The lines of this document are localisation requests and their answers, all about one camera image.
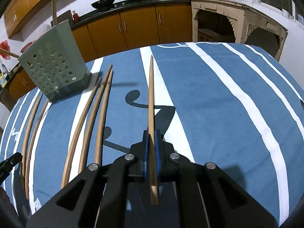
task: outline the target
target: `metal screw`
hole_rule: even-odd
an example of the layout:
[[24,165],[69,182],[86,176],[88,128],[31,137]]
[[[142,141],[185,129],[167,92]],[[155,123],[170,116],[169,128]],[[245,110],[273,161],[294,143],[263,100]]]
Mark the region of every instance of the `metal screw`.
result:
[[206,167],[207,167],[208,169],[210,169],[210,170],[214,170],[214,169],[216,168],[216,165],[215,165],[214,163],[212,163],[212,162],[208,162],[208,163],[206,164]]
[[98,164],[93,163],[93,164],[89,165],[89,170],[91,170],[91,171],[97,170],[97,168],[98,168]]
[[170,154],[170,158],[172,158],[172,159],[178,159],[179,158],[179,154],[178,153],[171,153]]
[[126,160],[132,160],[132,159],[134,159],[134,155],[133,154],[126,154],[125,159]]

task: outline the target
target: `wooden stick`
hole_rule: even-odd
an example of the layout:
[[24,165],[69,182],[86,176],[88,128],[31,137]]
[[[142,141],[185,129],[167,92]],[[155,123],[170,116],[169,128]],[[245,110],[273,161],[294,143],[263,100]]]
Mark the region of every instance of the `wooden stick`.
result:
[[153,56],[150,59],[149,74],[149,116],[148,116],[148,133],[149,133],[149,172],[150,172],[150,193],[151,204],[158,204],[157,174],[155,164],[155,137],[154,137],[154,70]]
[[101,104],[101,110],[100,110],[100,116],[99,116],[99,122],[98,122],[98,128],[97,128],[97,137],[96,137],[96,147],[95,147],[95,155],[94,155],[94,163],[99,164],[101,162],[101,150],[103,145],[103,132],[104,132],[104,125],[105,125],[105,115],[107,113],[107,105],[108,105],[108,99],[110,94],[110,87],[112,83],[112,77],[113,77],[113,70],[110,72],[110,76],[107,81],[107,85],[105,87],[104,91],[104,97],[102,99]]
[[2,52],[2,53],[4,53],[4,54],[7,54],[7,55],[10,55],[10,56],[12,56],[12,57],[14,57],[14,58],[19,58],[19,57],[20,57],[19,55],[15,54],[15,53],[13,53],[13,52],[4,50],[4,49],[2,49],[2,48],[0,48],[0,52]]
[[53,17],[53,26],[56,26],[57,25],[56,0],[52,0],[52,17]]
[[26,168],[26,153],[27,153],[27,147],[28,147],[28,144],[29,144],[29,136],[31,134],[31,129],[32,129],[32,126],[33,126],[33,122],[34,122],[34,118],[36,116],[36,113],[37,113],[37,110],[38,110],[38,106],[40,104],[40,101],[41,101],[41,98],[42,98],[42,95],[41,94],[38,99],[36,100],[36,103],[34,105],[34,108],[32,110],[32,113],[31,113],[31,116],[29,117],[29,121],[28,121],[28,124],[27,124],[27,127],[26,127],[26,131],[25,131],[25,136],[24,136],[24,139],[23,139],[23,144],[22,144],[22,163],[21,163],[21,185],[23,187],[23,189],[25,189],[25,168]]
[[78,174],[80,172],[82,172],[83,169],[86,167],[85,163],[86,163],[86,158],[87,158],[87,154],[88,154],[88,147],[89,147],[89,144],[90,144],[93,125],[94,125],[94,122],[95,122],[95,119],[96,119],[96,115],[97,115],[97,111],[98,111],[98,108],[99,108],[99,105],[100,105],[101,97],[102,97],[102,95],[105,91],[105,85],[108,81],[111,69],[112,69],[112,64],[109,66],[109,68],[108,68],[108,70],[107,70],[107,72],[106,72],[106,74],[103,78],[102,84],[99,88],[98,94],[96,96],[96,99],[95,99],[95,102],[94,102],[94,105],[93,105],[93,109],[92,109],[92,112],[91,112],[91,115],[90,115],[90,118],[89,118],[88,126],[87,126],[87,129],[86,129],[86,132],[85,132],[85,139],[83,141],[83,146],[82,146],[82,150],[81,150]]
[[28,149],[28,153],[27,153],[26,167],[25,167],[25,196],[26,196],[27,199],[29,199],[29,189],[28,189],[29,188],[29,184],[28,184],[28,182],[29,182],[29,163],[31,161],[32,150],[33,150],[37,130],[38,130],[39,124],[41,122],[41,119],[43,117],[43,114],[45,112],[45,109],[47,108],[48,103],[49,103],[49,100],[47,99],[47,101],[45,102],[45,104],[44,104],[44,106],[43,106],[43,108],[40,112],[38,120],[36,122],[34,131],[33,131],[33,135],[31,137],[31,143],[29,144],[29,149]]
[[85,121],[85,118],[87,116],[87,113],[89,111],[89,108],[91,106],[92,100],[93,100],[93,98],[95,96],[95,93],[97,91],[97,88],[100,84],[100,81],[101,81],[101,78],[99,78],[96,81],[96,84],[95,84],[95,86],[92,90],[92,93],[89,96],[89,99],[88,99],[88,101],[85,105],[85,108],[83,109],[82,114],[80,116],[80,119],[78,121],[78,124],[77,124],[76,130],[75,130],[75,133],[73,135],[69,151],[67,153],[67,157],[66,157],[66,161],[65,161],[65,165],[64,165],[64,170],[63,170],[63,175],[62,175],[61,188],[63,188],[65,185],[67,185],[67,183],[69,181],[72,161],[73,161],[73,157],[74,157],[74,153],[75,153],[75,149],[76,149],[76,144],[77,144],[77,141],[78,141],[78,138],[79,138],[79,134],[80,134],[81,128],[83,126],[83,123]]

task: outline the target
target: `blue tablecloth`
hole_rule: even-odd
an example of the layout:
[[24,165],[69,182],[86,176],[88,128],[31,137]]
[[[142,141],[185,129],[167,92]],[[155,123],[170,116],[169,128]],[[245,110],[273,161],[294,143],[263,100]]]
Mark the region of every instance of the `blue tablecloth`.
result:
[[[4,187],[19,214],[36,212],[60,190],[68,147],[98,76],[113,64],[113,82],[104,135],[102,164],[128,152],[147,129],[150,56],[155,78],[155,124],[165,140],[192,162],[212,161],[282,223],[304,192],[304,92],[287,71],[258,47],[225,43],[156,45],[87,63],[90,87],[49,104],[35,138],[30,162],[29,203],[19,168]],[[0,161],[21,152],[26,125],[39,94],[18,100],[5,127]],[[34,124],[46,97],[39,105]],[[89,148],[93,162],[99,114]],[[77,175],[86,124],[78,140],[71,178]],[[138,189],[129,191],[126,225],[177,227],[172,184],[161,189],[163,218],[145,206]]]

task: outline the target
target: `perforated basket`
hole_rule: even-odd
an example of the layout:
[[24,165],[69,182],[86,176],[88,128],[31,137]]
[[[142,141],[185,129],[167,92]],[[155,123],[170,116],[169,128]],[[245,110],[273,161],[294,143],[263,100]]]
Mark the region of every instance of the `perforated basket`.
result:
[[68,20],[52,27],[18,60],[37,87],[51,100],[83,90],[89,85],[90,73]]

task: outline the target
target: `black countertop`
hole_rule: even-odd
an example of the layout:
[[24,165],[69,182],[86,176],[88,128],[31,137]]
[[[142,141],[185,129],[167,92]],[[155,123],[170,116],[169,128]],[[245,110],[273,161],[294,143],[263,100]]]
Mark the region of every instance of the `black countertop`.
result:
[[105,15],[109,15],[111,13],[117,13],[121,10],[139,7],[139,6],[147,6],[147,5],[154,5],[158,3],[180,3],[180,2],[191,2],[190,0],[125,0],[121,2],[114,3],[110,7],[106,7],[102,10],[96,9],[91,11],[83,16],[80,16],[80,22],[71,26],[71,30],[81,27],[84,24],[90,23],[93,20],[96,20],[100,17]]

